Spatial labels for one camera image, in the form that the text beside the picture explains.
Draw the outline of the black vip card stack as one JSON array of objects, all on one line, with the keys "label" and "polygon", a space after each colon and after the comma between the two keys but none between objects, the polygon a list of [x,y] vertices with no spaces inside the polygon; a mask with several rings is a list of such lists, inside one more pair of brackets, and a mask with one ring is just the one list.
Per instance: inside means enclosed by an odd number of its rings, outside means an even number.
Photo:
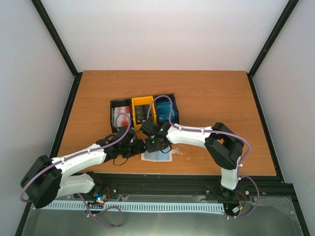
[{"label": "black vip card stack", "polygon": [[150,107],[149,104],[136,105],[135,106],[135,121],[136,121],[136,124],[142,124],[147,119],[147,114],[148,114],[149,107]]}]

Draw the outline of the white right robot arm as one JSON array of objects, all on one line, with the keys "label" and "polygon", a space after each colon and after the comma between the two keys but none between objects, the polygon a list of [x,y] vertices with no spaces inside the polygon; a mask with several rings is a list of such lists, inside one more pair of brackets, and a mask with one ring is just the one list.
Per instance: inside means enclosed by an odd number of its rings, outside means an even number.
[{"label": "white right robot arm", "polygon": [[149,153],[165,151],[174,144],[207,149],[221,169],[220,187],[214,192],[229,200],[236,195],[244,142],[223,123],[217,122],[209,127],[189,127],[169,122],[157,125],[146,120],[142,123],[140,131],[147,136],[145,144]]}]

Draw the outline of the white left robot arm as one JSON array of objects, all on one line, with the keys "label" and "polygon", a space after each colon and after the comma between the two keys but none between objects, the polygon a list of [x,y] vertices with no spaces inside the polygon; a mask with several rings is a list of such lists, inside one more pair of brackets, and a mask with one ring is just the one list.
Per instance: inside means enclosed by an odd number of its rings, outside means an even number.
[{"label": "white left robot arm", "polygon": [[135,130],[124,127],[118,133],[110,134],[73,154],[37,158],[22,179],[21,187],[36,208],[43,208],[58,197],[77,193],[100,199],[104,188],[101,179],[92,171],[81,171],[118,156],[129,159],[145,151],[145,143],[137,138]]}]

